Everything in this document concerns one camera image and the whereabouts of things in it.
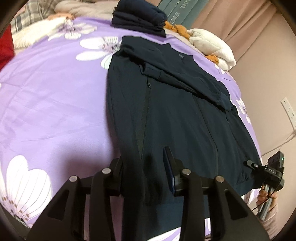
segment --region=silver screw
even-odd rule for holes
[[[78,179],[77,176],[71,176],[71,177],[69,178],[69,181],[72,182],[72,183],[74,183],[74,182],[77,181],[77,179]]]
[[[102,173],[103,174],[109,174],[111,172],[111,169],[110,168],[104,168],[103,170],[102,170]]]
[[[191,171],[190,171],[190,169],[184,168],[184,169],[182,170],[182,173],[183,173],[184,175],[189,175],[189,174],[191,173]]]
[[[217,176],[217,177],[216,177],[216,181],[222,183],[222,182],[225,181],[225,179],[224,179],[224,177]]]

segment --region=red fabric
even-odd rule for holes
[[[11,25],[7,27],[0,38],[0,70],[14,57],[13,41],[11,35]]]

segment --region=stack of folded dark clothes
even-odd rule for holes
[[[166,14],[145,0],[120,0],[113,13],[112,25],[166,37]]]

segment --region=white power strip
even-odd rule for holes
[[[293,129],[294,131],[296,130],[296,114],[295,112],[293,111],[293,108],[292,106],[290,105],[288,99],[285,97],[282,101],[281,101],[281,104],[283,105],[290,121],[291,121],[291,124],[293,126]]]

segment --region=gray handle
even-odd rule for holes
[[[264,190],[267,191],[269,194],[271,194],[274,191],[274,189],[267,184],[265,185]],[[262,221],[264,221],[266,218],[271,202],[272,202],[272,198],[269,198],[265,203],[261,205],[258,211],[257,217],[259,217]]]

